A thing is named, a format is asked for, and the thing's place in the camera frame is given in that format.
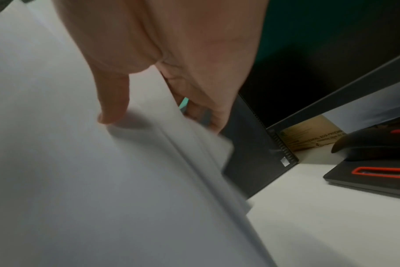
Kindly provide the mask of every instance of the paper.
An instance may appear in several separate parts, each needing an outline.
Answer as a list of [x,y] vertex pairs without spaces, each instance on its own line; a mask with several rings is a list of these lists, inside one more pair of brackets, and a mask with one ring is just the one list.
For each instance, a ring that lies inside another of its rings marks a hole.
[[274,266],[220,174],[230,143],[153,67],[99,125],[89,68],[41,17],[0,14],[0,266]]

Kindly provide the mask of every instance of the computer mouse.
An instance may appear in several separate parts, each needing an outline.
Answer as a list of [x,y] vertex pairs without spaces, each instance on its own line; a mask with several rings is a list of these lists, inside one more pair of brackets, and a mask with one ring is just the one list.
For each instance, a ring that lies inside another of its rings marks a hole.
[[367,128],[349,133],[332,147],[346,161],[400,158],[400,128]]

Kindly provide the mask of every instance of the white desk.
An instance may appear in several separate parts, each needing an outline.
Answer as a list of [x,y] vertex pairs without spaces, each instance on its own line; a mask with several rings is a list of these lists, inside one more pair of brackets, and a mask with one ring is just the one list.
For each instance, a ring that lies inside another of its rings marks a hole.
[[331,146],[251,198],[248,214],[279,267],[400,267],[400,199],[329,185]]

